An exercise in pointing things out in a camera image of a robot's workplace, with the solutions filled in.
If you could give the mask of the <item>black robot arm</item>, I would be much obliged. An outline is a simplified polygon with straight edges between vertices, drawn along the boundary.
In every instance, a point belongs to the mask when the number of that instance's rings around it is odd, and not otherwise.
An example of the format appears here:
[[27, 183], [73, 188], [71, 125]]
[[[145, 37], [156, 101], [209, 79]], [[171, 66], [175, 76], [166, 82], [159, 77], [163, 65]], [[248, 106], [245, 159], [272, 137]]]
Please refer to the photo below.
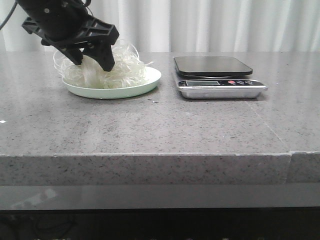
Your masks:
[[87, 11], [89, 0], [19, 0], [26, 12], [22, 27], [41, 38], [41, 44], [52, 46], [76, 66], [84, 56], [94, 59], [104, 71], [115, 65], [112, 46], [119, 32]]

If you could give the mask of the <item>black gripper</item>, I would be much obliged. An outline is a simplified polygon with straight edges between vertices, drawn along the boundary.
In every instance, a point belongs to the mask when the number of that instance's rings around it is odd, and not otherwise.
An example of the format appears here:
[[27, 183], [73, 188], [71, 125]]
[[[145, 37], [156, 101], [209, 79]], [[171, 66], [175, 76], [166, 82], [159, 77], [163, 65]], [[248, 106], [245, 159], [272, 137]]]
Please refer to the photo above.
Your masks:
[[55, 47], [77, 66], [82, 63], [82, 48], [104, 71], [110, 72], [115, 65], [111, 45], [119, 37], [117, 28], [87, 13], [42, 13], [38, 19], [27, 17], [22, 27], [40, 37], [42, 45]]

